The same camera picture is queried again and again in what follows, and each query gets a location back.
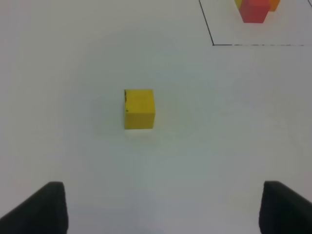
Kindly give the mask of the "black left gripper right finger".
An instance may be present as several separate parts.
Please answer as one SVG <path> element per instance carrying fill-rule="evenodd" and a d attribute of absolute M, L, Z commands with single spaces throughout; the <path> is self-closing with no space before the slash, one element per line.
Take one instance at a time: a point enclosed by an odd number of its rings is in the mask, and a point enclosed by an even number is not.
<path fill-rule="evenodd" d="M 258 224 L 262 234 L 310 234 L 312 203 L 279 181 L 265 181 Z"/>

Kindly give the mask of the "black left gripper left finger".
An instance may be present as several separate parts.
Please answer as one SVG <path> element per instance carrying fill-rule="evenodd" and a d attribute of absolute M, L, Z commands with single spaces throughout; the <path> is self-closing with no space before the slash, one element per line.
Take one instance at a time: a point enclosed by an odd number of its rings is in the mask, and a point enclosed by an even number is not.
<path fill-rule="evenodd" d="M 49 182 L 0 218 L 2 234 L 66 234 L 69 218 L 65 187 Z"/>

